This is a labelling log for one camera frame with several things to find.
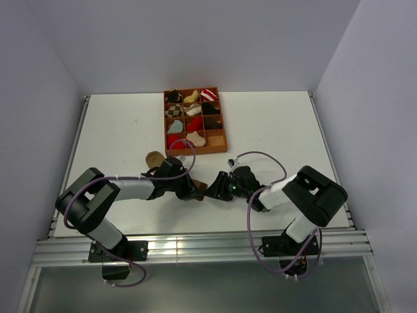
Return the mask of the red sock with white pattern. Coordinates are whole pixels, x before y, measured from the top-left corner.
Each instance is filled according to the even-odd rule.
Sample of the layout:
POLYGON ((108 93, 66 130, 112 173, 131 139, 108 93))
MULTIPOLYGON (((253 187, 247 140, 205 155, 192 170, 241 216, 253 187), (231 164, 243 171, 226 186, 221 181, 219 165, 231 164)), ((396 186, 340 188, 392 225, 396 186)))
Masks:
POLYGON ((167 149, 184 149, 186 146, 182 139, 176 134, 167 137, 167 149))

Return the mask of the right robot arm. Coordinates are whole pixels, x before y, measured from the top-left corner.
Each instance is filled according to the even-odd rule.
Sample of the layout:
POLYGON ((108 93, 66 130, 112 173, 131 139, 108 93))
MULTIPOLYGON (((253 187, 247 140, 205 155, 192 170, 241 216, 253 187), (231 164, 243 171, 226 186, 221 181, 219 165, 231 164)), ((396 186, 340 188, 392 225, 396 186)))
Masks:
POLYGON ((229 173, 221 171, 205 196, 222 201, 243 198, 251 209, 262 213, 281 205, 294 205, 298 213, 281 240, 289 254, 298 253, 310 233, 326 227, 348 200, 342 186, 311 166, 303 166, 290 178, 269 187, 260 184, 249 166, 238 166, 229 173))

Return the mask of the beige maroon striped sock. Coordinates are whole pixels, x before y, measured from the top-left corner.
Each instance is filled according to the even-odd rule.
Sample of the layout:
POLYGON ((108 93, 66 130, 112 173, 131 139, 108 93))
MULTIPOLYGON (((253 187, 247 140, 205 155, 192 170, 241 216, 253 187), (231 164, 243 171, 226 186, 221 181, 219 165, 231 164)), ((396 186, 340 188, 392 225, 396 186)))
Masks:
POLYGON ((194 147, 204 147, 206 140, 203 135, 200 135, 197 131, 187 133, 186 139, 193 144, 194 147))

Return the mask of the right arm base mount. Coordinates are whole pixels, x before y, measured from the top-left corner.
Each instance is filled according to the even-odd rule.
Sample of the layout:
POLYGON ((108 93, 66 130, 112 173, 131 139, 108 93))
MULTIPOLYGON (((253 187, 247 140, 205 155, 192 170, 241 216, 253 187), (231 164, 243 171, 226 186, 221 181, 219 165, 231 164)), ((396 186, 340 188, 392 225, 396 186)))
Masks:
MULTIPOLYGON (((258 252, 264 257, 279 257, 279 256, 295 256, 302 246, 307 242, 307 239, 301 243, 297 243, 290 237, 283 236, 264 236, 261 238, 262 245, 258 248, 258 252)), ((319 253, 319 244, 316 237, 308 243, 303 250, 302 255, 312 256, 319 253)))

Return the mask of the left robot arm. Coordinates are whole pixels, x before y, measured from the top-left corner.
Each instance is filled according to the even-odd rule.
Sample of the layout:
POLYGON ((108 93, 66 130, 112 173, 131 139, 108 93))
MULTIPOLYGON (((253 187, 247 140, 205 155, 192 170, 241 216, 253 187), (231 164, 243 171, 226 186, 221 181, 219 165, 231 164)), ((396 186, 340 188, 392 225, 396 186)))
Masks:
POLYGON ((108 177, 88 168, 56 200, 55 208, 78 232, 100 243, 111 260, 131 255, 126 236, 106 215, 115 201, 155 200, 166 192, 183 201, 204 198, 201 183, 187 173, 181 160, 169 156, 148 162, 149 170, 139 177, 108 177))

